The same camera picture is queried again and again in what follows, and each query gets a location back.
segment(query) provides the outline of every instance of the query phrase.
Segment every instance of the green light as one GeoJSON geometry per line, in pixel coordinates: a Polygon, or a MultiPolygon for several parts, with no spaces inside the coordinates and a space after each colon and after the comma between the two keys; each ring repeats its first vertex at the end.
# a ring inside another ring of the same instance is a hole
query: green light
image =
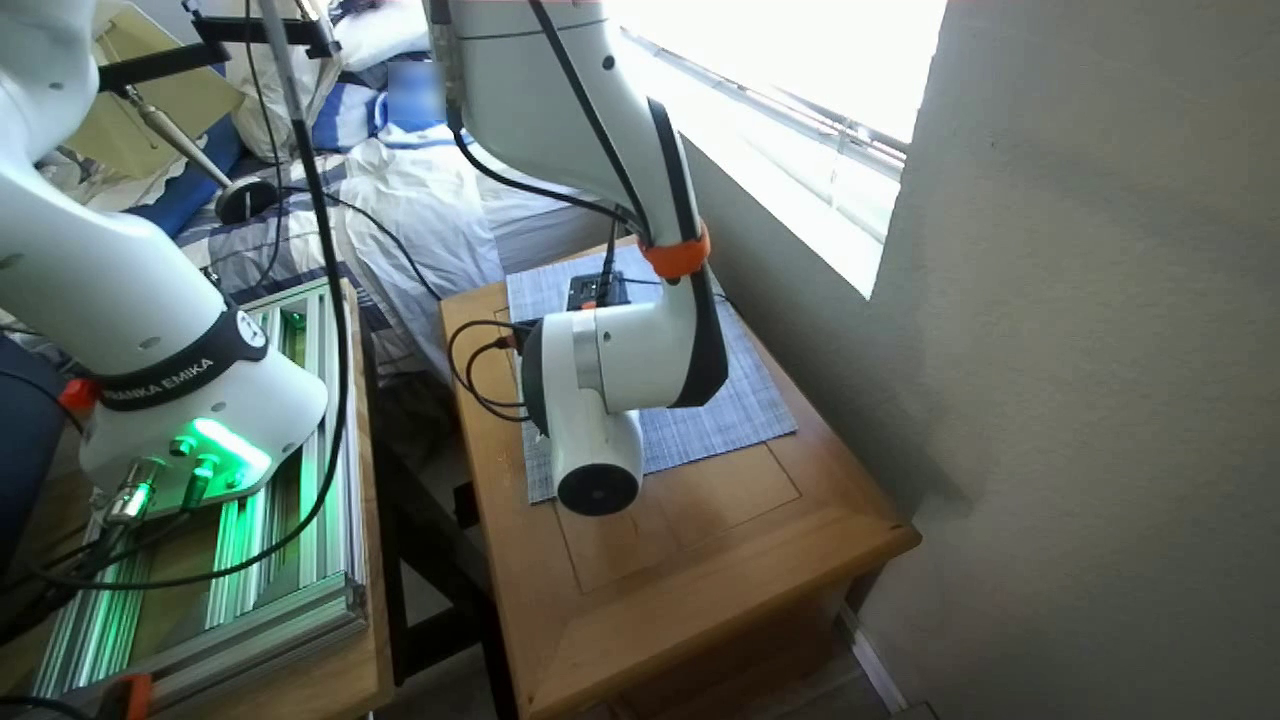
{"type": "Polygon", "coordinates": [[[126,491],[125,515],[135,518],[146,508],[146,501],[150,501],[150,483],[135,483],[126,491]]]}
{"type": "Polygon", "coordinates": [[[175,448],[184,448],[184,455],[197,459],[193,481],[200,481],[200,494],[219,501],[219,494],[243,494],[247,487],[254,487],[266,466],[272,455],[250,448],[243,435],[237,435],[229,424],[219,420],[193,420],[179,435],[175,448]]]}

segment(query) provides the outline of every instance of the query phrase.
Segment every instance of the window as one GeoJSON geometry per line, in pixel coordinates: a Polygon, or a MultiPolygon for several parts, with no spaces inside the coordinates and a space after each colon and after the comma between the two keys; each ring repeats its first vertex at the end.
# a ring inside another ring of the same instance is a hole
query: window
{"type": "Polygon", "coordinates": [[[945,0],[614,0],[679,131],[872,295],[945,0]]]}

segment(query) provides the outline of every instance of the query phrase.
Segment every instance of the orange band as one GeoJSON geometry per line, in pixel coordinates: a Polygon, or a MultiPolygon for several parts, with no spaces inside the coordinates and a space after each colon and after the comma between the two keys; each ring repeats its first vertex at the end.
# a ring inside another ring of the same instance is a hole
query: orange band
{"type": "Polygon", "coordinates": [[[155,679],[150,670],[132,677],[125,720],[150,720],[155,679]]]}
{"type": "Polygon", "coordinates": [[[692,235],[682,243],[663,243],[663,249],[644,243],[644,258],[653,265],[653,271],[660,279],[676,282],[679,274],[692,274],[692,271],[706,267],[711,233],[692,235]]]}

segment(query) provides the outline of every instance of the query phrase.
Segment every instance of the white wall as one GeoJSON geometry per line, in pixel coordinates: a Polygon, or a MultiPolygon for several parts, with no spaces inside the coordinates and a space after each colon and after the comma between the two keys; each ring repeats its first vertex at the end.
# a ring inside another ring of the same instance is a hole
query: white wall
{"type": "Polygon", "coordinates": [[[925,542],[945,720],[1270,714],[1280,5],[952,0],[881,289],[697,165],[716,267],[925,542]]]}

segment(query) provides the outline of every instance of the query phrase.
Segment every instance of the blue cloth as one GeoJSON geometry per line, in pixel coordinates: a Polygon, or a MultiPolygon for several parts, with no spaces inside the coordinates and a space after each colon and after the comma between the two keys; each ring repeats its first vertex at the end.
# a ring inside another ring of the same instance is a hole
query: blue cloth
{"type": "Polygon", "coordinates": [[[366,129],[398,148],[447,142],[433,60],[394,65],[391,89],[366,107],[366,129]]]}
{"type": "MultiPolygon", "coordinates": [[[[219,120],[206,129],[202,156],[229,170],[241,158],[243,142],[237,134],[232,120],[219,120]]],[[[165,184],[165,191],[150,204],[126,206],[150,224],[158,224],[166,235],[179,235],[202,204],[219,191],[219,184],[187,158],[187,167],[165,184]]]]}
{"type": "Polygon", "coordinates": [[[311,125],[311,142],[317,152],[346,152],[354,142],[365,142],[366,131],[366,105],[373,105],[373,89],[365,83],[331,83],[331,91],[320,105],[320,115],[311,125]]]}

